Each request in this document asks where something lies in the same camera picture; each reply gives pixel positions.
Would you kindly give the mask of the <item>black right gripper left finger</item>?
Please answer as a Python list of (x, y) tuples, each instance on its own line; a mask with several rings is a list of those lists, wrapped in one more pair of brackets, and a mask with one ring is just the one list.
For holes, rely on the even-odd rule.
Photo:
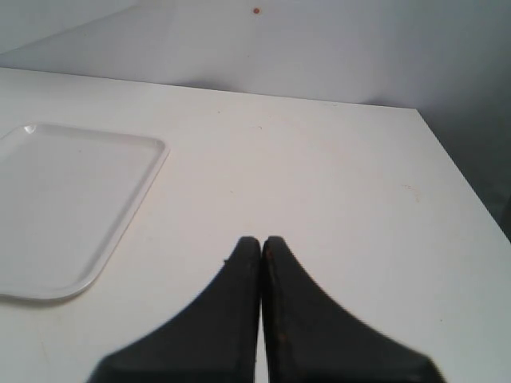
[(259, 241), (239, 239), (179, 314), (104, 357), (91, 382), (253, 382), (259, 331)]

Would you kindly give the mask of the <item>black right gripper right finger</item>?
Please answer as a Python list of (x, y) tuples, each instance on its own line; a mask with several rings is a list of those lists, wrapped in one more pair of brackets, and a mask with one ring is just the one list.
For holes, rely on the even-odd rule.
[(424, 354), (372, 329), (335, 302), (283, 238), (261, 259), (263, 331), (271, 382), (443, 382)]

